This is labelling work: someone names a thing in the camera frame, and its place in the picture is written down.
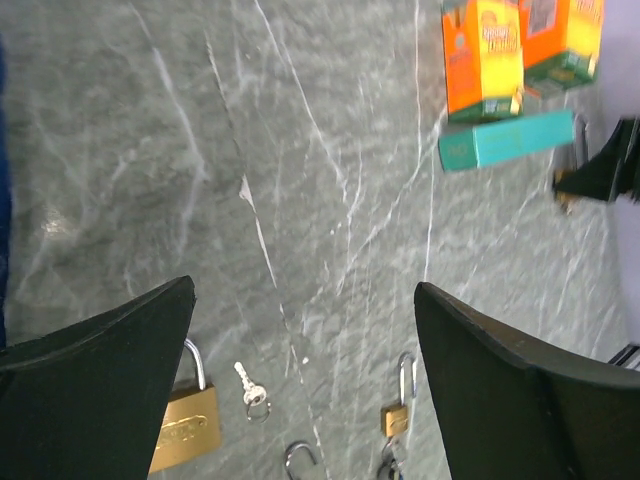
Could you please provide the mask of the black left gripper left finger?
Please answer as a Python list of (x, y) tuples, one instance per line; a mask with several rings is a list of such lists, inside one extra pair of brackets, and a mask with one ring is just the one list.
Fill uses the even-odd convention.
[(195, 302), (182, 276), (2, 350), (2, 478), (146, 478)]

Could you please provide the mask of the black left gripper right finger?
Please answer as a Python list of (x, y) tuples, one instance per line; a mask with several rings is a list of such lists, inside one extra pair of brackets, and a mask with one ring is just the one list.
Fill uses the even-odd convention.
[(437, 286), (417, 333), (454, 479), (636, 479), (639, 373), (563, 350)]

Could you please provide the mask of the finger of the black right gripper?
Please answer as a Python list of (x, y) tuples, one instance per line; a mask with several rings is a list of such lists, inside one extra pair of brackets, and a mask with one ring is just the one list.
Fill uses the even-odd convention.
[(620, 118), (604, 146), (575, 170), (556, 170), (558, 203), (591, 199), (613, 203), (619, 196), (639, 202), (639, 118)]

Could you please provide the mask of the large brass padlock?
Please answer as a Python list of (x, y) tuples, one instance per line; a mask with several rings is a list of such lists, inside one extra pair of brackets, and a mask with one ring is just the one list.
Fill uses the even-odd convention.
[(194, 363), (195, 386), (174, 391), (168, 402), (149, 473), (181, 465), (222, 444), (215, 387), (207, 383), (197, 346), (184, 341)]

